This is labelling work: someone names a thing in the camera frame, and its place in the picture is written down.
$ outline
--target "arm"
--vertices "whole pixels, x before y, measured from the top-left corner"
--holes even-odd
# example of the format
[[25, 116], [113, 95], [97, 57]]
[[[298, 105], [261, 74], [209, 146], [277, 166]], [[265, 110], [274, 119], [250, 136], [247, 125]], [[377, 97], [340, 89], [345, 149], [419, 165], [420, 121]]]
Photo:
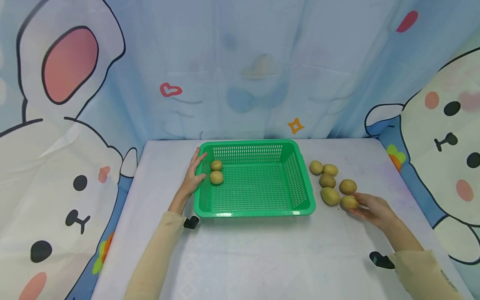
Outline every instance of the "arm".
[[386, 236], [395, 254], [389, 255], [398, 279], [414, 300], [463, 299], [448, 279], [431, 250], [425, 251], [408, 227], [395, 215], [387, 201], [356, 193], [360, 205], [350, 212], [377, 226]]
[[163, 214], [158, 227], [145, 248], [130, 279], [124, 300], [158, 300], [173, 250], [183, 232], [185, 217], [181, 216], [190, 196], [206, 175], [195, 175], [206, 153], [198, 157], [200, 149], [190, 161], [182, 185], [173, 197], [168, 211]]

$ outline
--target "green plastic basket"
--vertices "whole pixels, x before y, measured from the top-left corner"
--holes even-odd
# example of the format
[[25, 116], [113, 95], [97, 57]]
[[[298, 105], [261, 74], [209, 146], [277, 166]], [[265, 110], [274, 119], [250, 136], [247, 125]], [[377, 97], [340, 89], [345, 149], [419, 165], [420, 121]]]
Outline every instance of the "green plastic basket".
[[[292, 140], [208, 142], [197, 175], [207, 174], [195, 192], [199, 217], [304, 216], [315, 210], [312, 185], [300, 149]], [[210, 182], [210, 164], [223, 163], [224, 181]]]

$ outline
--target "wrist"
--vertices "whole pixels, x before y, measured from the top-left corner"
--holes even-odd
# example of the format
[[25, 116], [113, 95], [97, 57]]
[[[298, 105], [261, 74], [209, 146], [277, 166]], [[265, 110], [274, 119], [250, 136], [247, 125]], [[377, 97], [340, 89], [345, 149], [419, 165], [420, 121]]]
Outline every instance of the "wrist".
[[180, 201], [182, 203], [186, 203], [192, 194], [188, 192], [184, 192], [182, 190], [178, 190], [175, 196], [173, 197], [173, 201]]
[[387, 232], [395, 231], [402, 227], [405, 227], [405, 224], [399, 217], [393, 215], [381, 223], [380, 230], [386, 234]]

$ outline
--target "pink cheek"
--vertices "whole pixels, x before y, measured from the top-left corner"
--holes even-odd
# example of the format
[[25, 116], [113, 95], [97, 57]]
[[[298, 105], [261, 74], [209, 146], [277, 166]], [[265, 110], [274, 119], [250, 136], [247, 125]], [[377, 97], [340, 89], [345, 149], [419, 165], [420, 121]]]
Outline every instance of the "pink cheek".
[[456, 193], [463, 201], [470, 202], [473, 200], [473, 189], [470, 184], [463, 179], [456, 182]]
[[36, 300], [47, 283], [47, 274], [38, 273], [26, 284], [18, 300]]
[[425, 107], [428, 109], [435, 109], [440, 102], [440, 97], [437, 92], [429, 92], [425, 96]]
[[107, 182], [107, 178], [108, 178], [109, 173], [110, 173], [110, 167], [109, 166], [100, 168], [100, 172], [98, 173], [98, 181], [100, 183]]

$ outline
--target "sleeve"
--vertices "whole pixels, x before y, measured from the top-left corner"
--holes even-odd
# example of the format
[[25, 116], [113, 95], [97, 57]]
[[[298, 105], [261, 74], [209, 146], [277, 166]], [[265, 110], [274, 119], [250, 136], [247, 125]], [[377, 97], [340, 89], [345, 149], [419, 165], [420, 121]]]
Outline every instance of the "sleeve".
[[389, 255], [403, 287], [414, 300], [463, 299], [440, 268], [432, 250], [399, 251]]
[[163, 214], [133, 272], [124, 300], [158, 300], [167, 275], [170, 257], [183, 232], [185, 217]]

